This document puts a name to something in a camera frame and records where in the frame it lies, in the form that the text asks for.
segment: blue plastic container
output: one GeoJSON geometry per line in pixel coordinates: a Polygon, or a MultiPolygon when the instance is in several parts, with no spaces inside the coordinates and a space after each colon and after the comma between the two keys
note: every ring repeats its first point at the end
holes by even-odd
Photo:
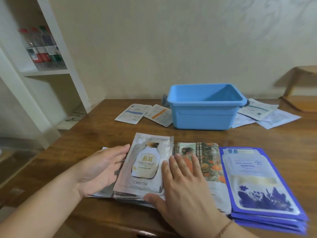
{"type": "Polygon", "coordinates": [[[173,85],[167,102],[180,129],[226,130],[247,99],[232,84],[173,85]]]}

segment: floor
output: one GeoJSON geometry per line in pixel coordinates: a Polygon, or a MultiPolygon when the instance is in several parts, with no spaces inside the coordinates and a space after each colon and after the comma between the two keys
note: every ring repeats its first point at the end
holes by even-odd
{"type": "MultiPolygon", "coordinates": [[[[0,137],[0,188],[12,177],[30,163],[42,150],[29,140],[17,140],[0,137]]],[[[8,217],[15,208],[4,206],[0,209],[0,223],[8,217]]],[[[114,228],[88,227],[78,235],[68,225],[63,224],[54,238],[136,238],[130,232],[114,228]]]]}

